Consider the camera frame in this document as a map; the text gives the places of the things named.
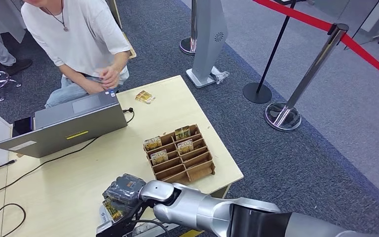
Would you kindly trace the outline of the person's left hand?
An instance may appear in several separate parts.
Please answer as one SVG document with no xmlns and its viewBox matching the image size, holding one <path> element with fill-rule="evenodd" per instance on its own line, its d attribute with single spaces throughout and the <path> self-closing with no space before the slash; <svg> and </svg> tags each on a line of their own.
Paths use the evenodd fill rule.
<svg viewBox="0 0 379 237">
<path fill-rule="evenodd" d="M 100 71 L 100 80 L 104 89 L 113 89 L 119 85 L 120 70 L 115 66 L 108 66 Z"/>
</svg>

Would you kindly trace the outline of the person's right hand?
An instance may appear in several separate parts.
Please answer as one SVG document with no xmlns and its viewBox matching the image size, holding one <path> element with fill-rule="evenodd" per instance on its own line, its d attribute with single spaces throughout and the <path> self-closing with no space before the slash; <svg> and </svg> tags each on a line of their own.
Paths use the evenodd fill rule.
<svg viewBox="0 0 379 237">
<path fill-rule="evenodd" d="M 107 89 L 104 86 L 95 81 L 90 81 L 86 89 L 88 94 L 96 94 L 105 90 Z"/>
</svg>

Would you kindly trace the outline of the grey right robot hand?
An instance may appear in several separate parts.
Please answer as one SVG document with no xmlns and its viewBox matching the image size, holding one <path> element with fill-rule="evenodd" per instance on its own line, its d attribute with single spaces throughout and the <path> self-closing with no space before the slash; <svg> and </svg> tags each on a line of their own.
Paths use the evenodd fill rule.
<svg viewBox="0 0 379 237">
<path fill-rule="evenodd" d="M 114 222 L 123 219 L 138 206 L 139 192 L 145 184 L 143 179 L 124 173 L 102 193 L 103 206 Z"/>
</svg>

